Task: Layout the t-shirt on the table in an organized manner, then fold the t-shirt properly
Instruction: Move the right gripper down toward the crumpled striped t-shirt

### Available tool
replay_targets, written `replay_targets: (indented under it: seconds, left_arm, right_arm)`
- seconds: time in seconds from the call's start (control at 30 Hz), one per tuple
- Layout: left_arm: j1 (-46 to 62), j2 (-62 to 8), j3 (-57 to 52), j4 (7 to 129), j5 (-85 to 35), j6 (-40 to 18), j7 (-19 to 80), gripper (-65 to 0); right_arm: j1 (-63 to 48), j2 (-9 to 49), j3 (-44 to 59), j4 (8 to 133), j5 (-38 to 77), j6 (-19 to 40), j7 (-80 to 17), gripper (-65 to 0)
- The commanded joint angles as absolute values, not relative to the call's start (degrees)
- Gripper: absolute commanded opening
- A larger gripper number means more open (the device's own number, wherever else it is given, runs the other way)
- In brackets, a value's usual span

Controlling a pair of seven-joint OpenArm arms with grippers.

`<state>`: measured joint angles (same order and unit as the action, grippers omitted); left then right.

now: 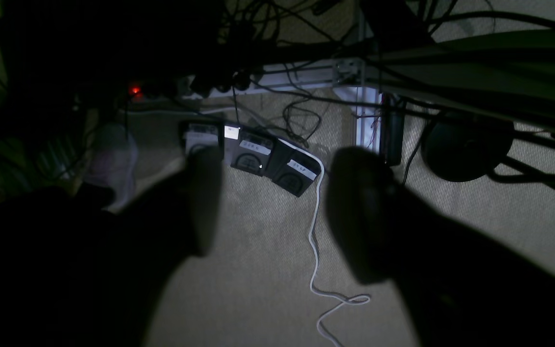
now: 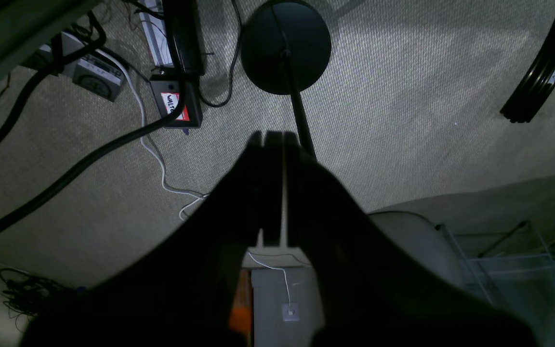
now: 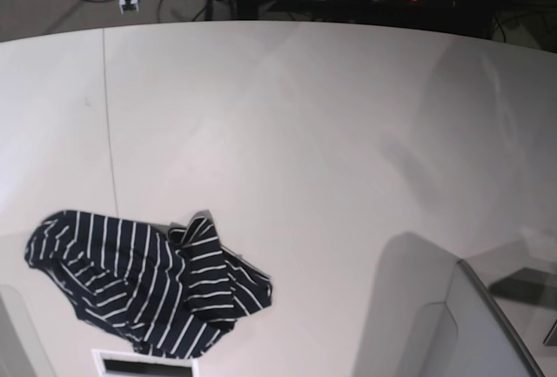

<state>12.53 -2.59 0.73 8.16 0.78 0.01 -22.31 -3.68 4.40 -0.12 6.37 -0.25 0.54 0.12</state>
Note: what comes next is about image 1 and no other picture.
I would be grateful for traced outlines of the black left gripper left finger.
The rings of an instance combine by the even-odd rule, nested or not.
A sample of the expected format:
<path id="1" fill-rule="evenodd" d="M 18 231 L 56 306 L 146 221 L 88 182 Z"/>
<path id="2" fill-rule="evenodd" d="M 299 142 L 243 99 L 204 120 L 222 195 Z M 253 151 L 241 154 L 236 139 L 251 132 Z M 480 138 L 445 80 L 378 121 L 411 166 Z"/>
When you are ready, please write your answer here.
<path id="1" fill-rule="evenodd" d="M 209 254 L 222 195 L 223 154 L 199 149 L 185 168 L 126 207 L 114 242 L 114 345 L 141 347 L 170 277 Z"/>

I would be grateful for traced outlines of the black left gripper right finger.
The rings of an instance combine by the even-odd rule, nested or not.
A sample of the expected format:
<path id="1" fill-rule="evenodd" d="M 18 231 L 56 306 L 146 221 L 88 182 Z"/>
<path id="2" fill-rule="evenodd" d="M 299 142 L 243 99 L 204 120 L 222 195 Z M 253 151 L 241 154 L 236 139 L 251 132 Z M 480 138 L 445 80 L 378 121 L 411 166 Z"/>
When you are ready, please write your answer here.
<path id="1" fill-rule="evenodd" d="M 354 276 L 395 282 L 423 347 L 555 347 L 555 276 L 434 210 L 374 152 L 336 152 L 326 206 Z"/>

